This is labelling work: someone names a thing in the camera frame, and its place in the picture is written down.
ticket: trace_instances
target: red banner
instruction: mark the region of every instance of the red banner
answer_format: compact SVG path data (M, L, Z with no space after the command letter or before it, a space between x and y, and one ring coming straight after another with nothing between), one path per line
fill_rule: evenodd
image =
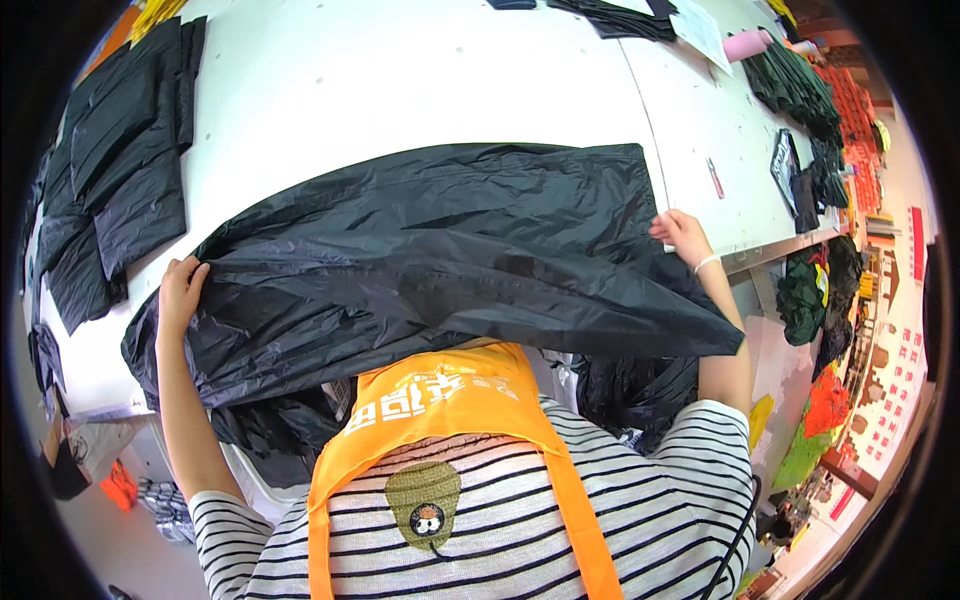
M840 497L840 500L837 501L837 505L833 507L833 510L830 511L830 518L836 520L840 518L840 514L843 513L844 509L847 508L847 505L850 504L850 501L853 499L853 488L847 488L843 492L843 496Z
M924 214L917 206L910 206L910 275L917 281L924 280Z

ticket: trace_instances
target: white worktable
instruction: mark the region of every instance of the white worktable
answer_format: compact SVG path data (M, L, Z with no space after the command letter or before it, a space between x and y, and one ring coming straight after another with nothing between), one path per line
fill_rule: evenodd
M774 27L751 0L701 4L724 34ZM137 397L128 372L105 376L72 357L92 342L112 353L115 370L121 325L171 258L271 194L389 153L459 142L638 143L658 209L699 217L718 253L794 236L769 174L774 133L787 124L756 101L738 64L731 77L689 47L603 40L585 18L542 2L495 11L482 0L190 0L180 15L207 16L196 138L181 159L188 231L129 268L129 303L73 338L52 302L42 303L74 412ZM795 139L806 164L809 143L799 131ZM101 376L113 381L108 394L89 383Z

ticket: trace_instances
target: dark green garment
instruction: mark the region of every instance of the dark green garment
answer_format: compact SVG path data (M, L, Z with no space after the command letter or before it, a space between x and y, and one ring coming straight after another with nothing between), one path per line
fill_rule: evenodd
M806 249L790 254L786 276L777 282L777 311L786 324L783 337L792 346L812 342L827 313L824 293L817 287L817 269L807 262L814 252Z
M773 112L789 114L814 137L843 148L840 113L830 87L803 57L774 40L763 54L744 59L743 68L760 102Z

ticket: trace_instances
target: cartoon face patch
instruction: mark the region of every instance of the cartoon face patch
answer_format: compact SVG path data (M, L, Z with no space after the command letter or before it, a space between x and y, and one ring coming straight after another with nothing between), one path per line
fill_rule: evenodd
M415 548L435 551L450 538L460 501L460 473L447 463L420 463L391 475L387 504L403 538Z
M410 529L421 538L436 535L444 526L444 509L432 502L420 504L410 514Z

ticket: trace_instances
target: black and white striped shirt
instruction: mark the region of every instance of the black and white striped shirt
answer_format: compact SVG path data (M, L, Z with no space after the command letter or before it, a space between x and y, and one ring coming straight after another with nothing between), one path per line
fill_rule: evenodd
M711 400L691 404L657 454L643 457L553 400L542 398L541 406L584 482L624 596L699 597L750 506L744 416ZM422 504L425 518L408 521L411 513L396 507L388 478L407 477L398 473L415 473L414 466L445 469L458 490L444 496L445 504L437 500L446 508ZM305 502L273 527L228 494L193 497L190 514L214 600L310 597ZM328 510L338 598L585 593L546 466L525 441L459 435L398 448L333 494ZM436 513L442 516L430 520ZM447 519L452 529L439 548L418 541ZM755 528L748 526L712 598L732 597Z

